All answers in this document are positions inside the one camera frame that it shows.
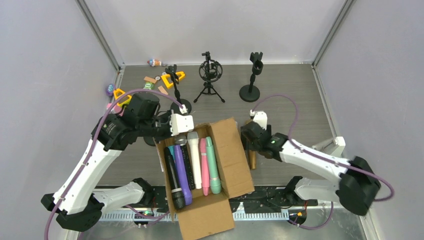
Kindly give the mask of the black mic stand front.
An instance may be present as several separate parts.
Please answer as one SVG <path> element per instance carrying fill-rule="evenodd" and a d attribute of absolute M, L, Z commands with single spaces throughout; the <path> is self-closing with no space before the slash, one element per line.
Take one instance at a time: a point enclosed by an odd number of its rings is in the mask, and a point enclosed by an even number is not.
<path fill-rule="evenodd" d="M 151 136 L 145 136 L 143 137 L 144 142 L 151 147 L 155 147 L 156 146 L 156 140 L 154 137 Z"/>

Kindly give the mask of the teal microphone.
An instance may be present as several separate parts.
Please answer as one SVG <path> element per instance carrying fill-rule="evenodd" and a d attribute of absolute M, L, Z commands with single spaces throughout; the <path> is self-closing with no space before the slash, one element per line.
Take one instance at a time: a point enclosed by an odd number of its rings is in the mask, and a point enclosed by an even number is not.
<path fill-rule="evenodd" d="M 221 180 L 217 167 L 217 160 L 212 138 L 210 136 L 206 140 L 206 157 L 209 169 L 209 186 L 213 194 L 219 194 L 222 190 Z"/>

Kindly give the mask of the purple microphone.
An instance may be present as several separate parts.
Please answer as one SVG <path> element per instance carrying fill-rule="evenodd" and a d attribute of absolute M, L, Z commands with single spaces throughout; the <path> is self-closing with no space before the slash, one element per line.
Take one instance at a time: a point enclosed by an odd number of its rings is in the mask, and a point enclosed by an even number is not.
<path fill-rule="evenodd" d="M 175 164 L 176 164 L 180 187 L 183 192 L 185 205 L 188 206 L 192 204 L 193 198 L 192 198 L 192 192 L 190 190 L 189 183 L 188 183 L 183 153 L 182 153 L 180 145 L 174 145 L 173 149 L 174 149 Z"/>

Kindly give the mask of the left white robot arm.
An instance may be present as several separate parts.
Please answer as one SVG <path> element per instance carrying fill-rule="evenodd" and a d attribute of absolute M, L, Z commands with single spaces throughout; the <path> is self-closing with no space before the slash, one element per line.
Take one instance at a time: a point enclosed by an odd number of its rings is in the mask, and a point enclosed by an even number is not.
<path fill-rule="evenodd" d="M 143 178 L 104 192 L 95 188 L 116 158 L 139 137 L 166 139 L 174 136 L 170 110 L 160 113 L 161 92 L 134 89 L 122 113 L 108 107 L 94 127 L 87 148 L 71 175 L 54 192 L 45 194 L 42 205 L 49 219 L 66 230 L 86 232 L 102 215 L 131 204 L 150 205 L 153 187 Z"/>

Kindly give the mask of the black tripod shock mount stand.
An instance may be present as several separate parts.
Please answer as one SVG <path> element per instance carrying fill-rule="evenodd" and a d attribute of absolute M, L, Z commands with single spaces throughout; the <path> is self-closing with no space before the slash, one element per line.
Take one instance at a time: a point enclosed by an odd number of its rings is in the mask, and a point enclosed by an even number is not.
<path fill-rule="evenodd" d="M 220 96 L 213 86 L 213 83 L 217 82 L 222 77 L 223 67 L 218 61 L 211 58 L 209 51 L 206 51 L 201 55 L 205 57 L 205 61 L 199 66 L 198 73 L 200 78 L 203 80 L 203 90 L 193 100 L 193 102 L 196 103 L 201 95 L 217 95 L 220 100 L 225 103 L 226 101 Z"/>

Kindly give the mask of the gold microphone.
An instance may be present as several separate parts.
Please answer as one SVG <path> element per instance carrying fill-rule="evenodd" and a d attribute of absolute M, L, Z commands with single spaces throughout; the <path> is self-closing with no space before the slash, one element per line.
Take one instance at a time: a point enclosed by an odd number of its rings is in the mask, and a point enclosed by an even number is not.
<path fill-rule="evenodd" d="M 244 135 L 241 135 L 243 148 L 245 150 L 247 163 L 250 170 L 255 170 L 257 168 L 257 155 L 254 150 L 251 149 L 251 144 L 246 139 Z"/>

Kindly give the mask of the pink microphone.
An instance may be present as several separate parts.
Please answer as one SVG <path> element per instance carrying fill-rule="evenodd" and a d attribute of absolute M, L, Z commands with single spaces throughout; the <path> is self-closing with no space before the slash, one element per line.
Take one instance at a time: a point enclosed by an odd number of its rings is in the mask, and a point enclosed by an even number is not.
<path fill-rule="evenodd" d="M 200 157 L 201 157 L 201 186 L 203 195 L 207 196 L 209 194 L 209 188 L 210 188 L 210 173 L 209 173 L 209 164 L 208 164 L 208 157 L 207 157 L 207 150 L 206 150 L 206 139 L 201 138 L 200 144 Z"/>

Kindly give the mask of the black mic stand wide clip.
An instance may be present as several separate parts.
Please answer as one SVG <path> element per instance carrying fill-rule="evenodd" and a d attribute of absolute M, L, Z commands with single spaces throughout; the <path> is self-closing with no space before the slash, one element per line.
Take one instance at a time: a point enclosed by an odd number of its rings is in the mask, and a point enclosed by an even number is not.
<path fill-rule="evenodd" d="M 249 60 L 252 62 L 251 76 L 249 84 L 244 85 L 239 90 L 240 98 L 248 103 L 257 101 L 260 98 L 260 90 L 254 85 L 256 76 L 263 71 L 264 64 L 262 62 L 263 52 L 252 52 Z"/>

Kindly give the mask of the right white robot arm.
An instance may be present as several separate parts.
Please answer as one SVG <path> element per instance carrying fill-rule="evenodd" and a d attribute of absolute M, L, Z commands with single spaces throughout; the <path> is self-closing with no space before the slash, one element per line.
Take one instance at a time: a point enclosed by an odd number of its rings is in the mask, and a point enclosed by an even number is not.
<path fill-rule="evenodd" d="M 271 127 L 249 122 L 240 128 L 249 148 L 267 159 L 297 165 L 321 176 L 311 180 L 295 176 L 288 188 L 302 200 L 323 200 L 340 203 L 346 210 L 365 216 L 381 183 L 368 175 L 372 169 L 362 157 L 340 158 L 304 146 L 282 133 L 271 133 Z"/>

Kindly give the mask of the black sparkle grille microphone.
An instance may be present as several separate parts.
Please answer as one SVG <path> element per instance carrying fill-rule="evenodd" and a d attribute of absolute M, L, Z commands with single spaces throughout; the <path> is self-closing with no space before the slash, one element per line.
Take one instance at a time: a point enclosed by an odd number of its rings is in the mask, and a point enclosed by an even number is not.
<path fill-rule="evenodd" d="M 192 170 L 192 165 L 190 162 L 189 151 L 187 147 L 187 138 L 184 134 L 179 134 L 175 137 L 175 144 L 180 145 L 184 167 L 186 171 L 186 177 L 188 181 L 188 186 L 190 190 L 194 190 L 196 188 L 194 174 Z"/>

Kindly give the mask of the cardboard box with label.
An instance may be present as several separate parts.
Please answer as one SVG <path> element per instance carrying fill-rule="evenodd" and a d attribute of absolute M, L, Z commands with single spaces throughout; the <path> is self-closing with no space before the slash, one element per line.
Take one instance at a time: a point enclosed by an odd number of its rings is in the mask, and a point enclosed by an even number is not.
<path fill-rule="evenodd" d="M 178 220 L 184 240 L 198 240 L 233 229 L 235 221 L 229 200 L 254 191 L 236 120 L 231 117 L 202 123 L 184 136 L 187 139 L 188 166 L 194 177 L 193 190 L 187 187 L 186 164 L 176 153 L 174 158 L 185 206 L 177 206 L 172 200 L 174 184 L 166 167 L 170 150 L 180 151 L 182 147 L 175 136 L 156 144 L 172 220 Z"/>

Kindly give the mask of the black mic stand round base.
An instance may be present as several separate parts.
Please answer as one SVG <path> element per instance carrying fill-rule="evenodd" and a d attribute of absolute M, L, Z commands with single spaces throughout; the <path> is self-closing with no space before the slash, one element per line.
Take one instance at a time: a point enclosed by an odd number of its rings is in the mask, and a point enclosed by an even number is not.
<path fill-rule="evenodd" d="M 178 84 L 180 83 L 180 77 L 177 75 L 177 65 L 176 64 L 169 65 L 165 69 L 165 72 L 170 75 L 170 79 L 174 87 L 174 96 L 176 98 L 176 101 L 178 102 L 178 104 L 176 104 L 175 102 L 172 103 L 170 109 L 173 110 L 174 113 L 178 113 L 182 115 L 190 114 L 192 111 L 192 105 L 188 100 L 181 98 L 181 93 L 178 89 Z"/>

